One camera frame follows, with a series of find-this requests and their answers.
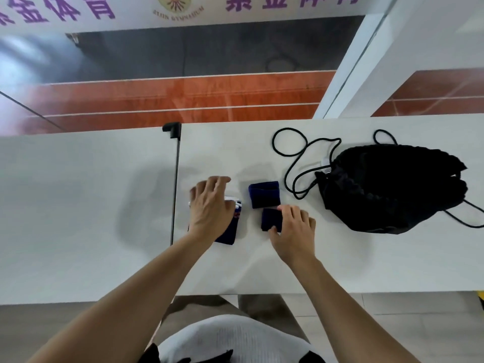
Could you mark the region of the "person's left hand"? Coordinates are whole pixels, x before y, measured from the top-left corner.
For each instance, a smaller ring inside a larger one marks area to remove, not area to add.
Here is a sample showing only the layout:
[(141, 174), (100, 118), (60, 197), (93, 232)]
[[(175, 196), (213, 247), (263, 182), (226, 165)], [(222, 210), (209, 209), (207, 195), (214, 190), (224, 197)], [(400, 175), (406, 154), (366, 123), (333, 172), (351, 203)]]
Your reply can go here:
[(190, 190), (189, 234), (210, 247), (228, 228), (236, 203), (225, 199), (228, 176), (210, 176)]

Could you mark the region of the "person's right hand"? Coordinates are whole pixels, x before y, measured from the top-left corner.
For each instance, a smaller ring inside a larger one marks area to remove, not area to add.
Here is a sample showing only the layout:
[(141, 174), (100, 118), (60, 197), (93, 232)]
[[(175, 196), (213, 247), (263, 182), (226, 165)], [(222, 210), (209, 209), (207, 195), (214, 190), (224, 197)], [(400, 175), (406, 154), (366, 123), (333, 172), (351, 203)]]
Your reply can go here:
[(279, 205), (282, 212), (282, 241), (271, 243), (281, 260), (291, 269), (299, 262), (315, 258), (316, 220), (310, 216), (310, 225), (306, 225), (296, 205)]

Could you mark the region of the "plain navy wristband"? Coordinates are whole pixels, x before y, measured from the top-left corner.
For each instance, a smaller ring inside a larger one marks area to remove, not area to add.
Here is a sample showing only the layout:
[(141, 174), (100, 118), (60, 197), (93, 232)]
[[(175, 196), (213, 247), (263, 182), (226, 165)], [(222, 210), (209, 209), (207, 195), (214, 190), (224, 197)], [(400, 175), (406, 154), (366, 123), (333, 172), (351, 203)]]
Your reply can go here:
[(277, 207), (281, 204), (278, 181), (253, 183), (248, 186), (253, 209)]
[(261, 230), (268, 232), (273, 227), (277, 233), (281, 233), (283, 223), (282, 212), (276, 208), (264, 208), (261, 217)]

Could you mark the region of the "person's left forearm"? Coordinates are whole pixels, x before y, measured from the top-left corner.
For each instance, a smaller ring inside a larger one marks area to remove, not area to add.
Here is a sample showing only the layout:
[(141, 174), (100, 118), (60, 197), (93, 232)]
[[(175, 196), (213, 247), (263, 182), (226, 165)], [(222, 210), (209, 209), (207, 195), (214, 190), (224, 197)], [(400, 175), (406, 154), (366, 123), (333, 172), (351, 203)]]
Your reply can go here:
[(76, 317), (27, 363), (136, 363), (187, 274), (217, 237), (191, 227)]

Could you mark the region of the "person's right forearm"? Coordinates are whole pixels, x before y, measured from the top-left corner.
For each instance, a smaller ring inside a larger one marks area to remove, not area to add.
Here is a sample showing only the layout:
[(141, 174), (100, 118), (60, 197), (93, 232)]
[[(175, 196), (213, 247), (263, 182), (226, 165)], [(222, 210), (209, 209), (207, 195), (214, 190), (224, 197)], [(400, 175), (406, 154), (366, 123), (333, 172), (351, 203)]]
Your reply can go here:
[(339, 363), (421, 363), (334, 280), (314, 255), (295, 256), (287, 264), (317, 311)]

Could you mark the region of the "white shirt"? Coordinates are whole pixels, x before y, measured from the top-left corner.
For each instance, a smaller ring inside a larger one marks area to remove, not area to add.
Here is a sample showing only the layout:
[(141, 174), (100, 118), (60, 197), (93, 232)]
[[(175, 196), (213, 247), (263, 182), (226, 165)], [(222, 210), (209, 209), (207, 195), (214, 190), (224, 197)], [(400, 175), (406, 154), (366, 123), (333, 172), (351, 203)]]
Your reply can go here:
[(160, 363), (326, 363), (305, 340), (237, 315), (190, 324), (158, 352)]

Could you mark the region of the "white banner with purple lettering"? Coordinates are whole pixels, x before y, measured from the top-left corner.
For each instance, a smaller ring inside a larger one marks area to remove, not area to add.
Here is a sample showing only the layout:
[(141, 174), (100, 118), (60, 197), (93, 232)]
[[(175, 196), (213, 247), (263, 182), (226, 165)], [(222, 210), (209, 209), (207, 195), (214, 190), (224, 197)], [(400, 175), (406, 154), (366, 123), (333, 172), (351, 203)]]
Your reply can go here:
[(383, 13), (393, 0), (0, 0), (0, 36)]

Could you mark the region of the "black drawstring bag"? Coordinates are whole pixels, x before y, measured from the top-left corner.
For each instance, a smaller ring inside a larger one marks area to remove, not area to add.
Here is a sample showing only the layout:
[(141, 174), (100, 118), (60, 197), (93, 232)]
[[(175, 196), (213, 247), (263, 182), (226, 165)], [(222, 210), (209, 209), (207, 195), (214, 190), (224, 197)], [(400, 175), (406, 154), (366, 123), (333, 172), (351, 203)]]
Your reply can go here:
[(348, 148), (315, 176), (325, 209), (348, 228), (397, 235), (460, 205), (466, 169), (442, 150), (380, 144)]

